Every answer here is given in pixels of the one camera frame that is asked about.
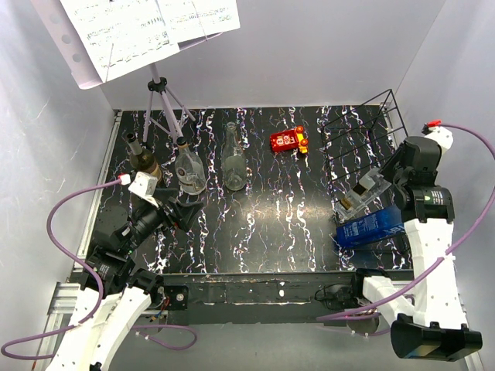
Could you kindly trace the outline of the dark green wine bottle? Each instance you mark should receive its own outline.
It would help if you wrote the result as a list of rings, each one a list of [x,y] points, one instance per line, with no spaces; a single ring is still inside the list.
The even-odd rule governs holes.
[[[156,177],[158,179],[157,187],[162,188],[164,186],[163,174],[153,152],[139,143],[135,133],[127,133],[125,140],[131,150],[129,157],[131,167],[136,172],[144,172]]]

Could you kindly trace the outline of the clear square liquor bottle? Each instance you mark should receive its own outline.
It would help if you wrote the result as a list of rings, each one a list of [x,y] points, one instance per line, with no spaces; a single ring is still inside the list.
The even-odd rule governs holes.
[[[380,197],[390,186],[391,183],[385,179],[379,168],[371,168],[336,203],[334,211],[341,221],[351,220],[374,199]]]

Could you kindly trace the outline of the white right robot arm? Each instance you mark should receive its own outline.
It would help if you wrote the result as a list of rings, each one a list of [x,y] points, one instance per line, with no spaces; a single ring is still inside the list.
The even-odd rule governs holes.
[[[359,269],[350,287],[355,305],[373,305],[390,325],[392,348],[402,359],[455,362],[483,346],[481,333],[469,329],[459,301],[449,251],[455,219],[452,194],[435,183],[442,155],[452,143],[451,134],[408,137],[381,169],[394,187],[411,248],[415,279],[406,290],[414,293],[414,301],[383,271]]]

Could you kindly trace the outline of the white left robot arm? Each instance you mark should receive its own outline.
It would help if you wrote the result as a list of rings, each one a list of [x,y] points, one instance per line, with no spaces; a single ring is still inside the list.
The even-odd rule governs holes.
[[[163,276],[136,268],[131,256],[156,230],[189,231],[202,208],[202,202],[174,198],[141,200],[112,234],[94,234],[70,330],[63,335],[50,370],[107,370],[144,311],[163,315],[187,308],[186,286],[169,285]]]

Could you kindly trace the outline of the clear corked glass bottle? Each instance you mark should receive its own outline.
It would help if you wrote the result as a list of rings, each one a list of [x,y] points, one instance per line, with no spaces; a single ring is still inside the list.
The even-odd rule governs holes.
[[[191,195],[197,196],[206,188],[206,176],[200,157],[189,149],[189,144],[184,137],[178,137],[176,144],[179,154],[176,157],[174,168],[181,189]]]

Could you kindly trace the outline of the blue rectangular bottle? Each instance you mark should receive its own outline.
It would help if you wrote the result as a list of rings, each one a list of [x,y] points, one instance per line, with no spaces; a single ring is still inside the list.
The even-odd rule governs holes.
[[[343,249],[357,249],[395,237],[404,231],[400,209],[388,206],[338,226],[336,242]]]

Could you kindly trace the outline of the clear tall glass bottle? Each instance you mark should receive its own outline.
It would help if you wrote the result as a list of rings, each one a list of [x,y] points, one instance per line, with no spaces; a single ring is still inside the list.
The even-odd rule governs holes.
[[[228,122],[221,153],[221,169],[224,185],[231,191],[243,189],[247,183],[247,163],[239,142],[237,124]]]

